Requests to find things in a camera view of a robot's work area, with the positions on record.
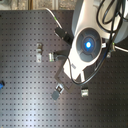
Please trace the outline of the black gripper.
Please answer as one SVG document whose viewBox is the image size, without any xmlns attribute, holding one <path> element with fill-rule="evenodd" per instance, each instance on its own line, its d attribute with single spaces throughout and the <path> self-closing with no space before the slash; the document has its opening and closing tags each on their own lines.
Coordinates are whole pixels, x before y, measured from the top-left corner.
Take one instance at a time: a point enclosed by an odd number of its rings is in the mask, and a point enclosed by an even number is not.
<svg viewBox="0 0 128 128">
<path fill-rule="evenodd" d="M 68 78 L 68 76 L 64 73 L 63 68 L 60 67 L 54 76 L 55 80 L 59 83 L 51 97 L 54 100 L 57 100 L 59 95 L 65 90 L 72 90 L 74 88 L 74 84 Z"/>
</svg>

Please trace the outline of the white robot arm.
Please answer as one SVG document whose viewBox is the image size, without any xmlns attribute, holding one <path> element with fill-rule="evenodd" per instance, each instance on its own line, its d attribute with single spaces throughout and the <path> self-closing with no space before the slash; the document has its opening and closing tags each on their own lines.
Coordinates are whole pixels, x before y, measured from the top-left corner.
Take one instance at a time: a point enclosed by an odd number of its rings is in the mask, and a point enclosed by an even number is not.
<svg viewBox="0 0 128 128">
<path fill-rule="evenodd" d="M 95 76 L 122 25 L 124 8 L 125 0 L 78 0 L 72 19 L 73 36 L 60 27 L 55 29 L 56 34 L 70 44 L 71 48 L 68 51 L 49 54 L 50 62 L 65 59 L 55 75 L 58 85 L 52 94 L 54 100 L 66 89 L 58 78 L 61 71 L 78 86 L 85 85 Z M 93 73 L 84 78 L 84 70 L 93 65 L 101 55 L 103 38 L 108 40 L 108 48 Z"/>
</svg>

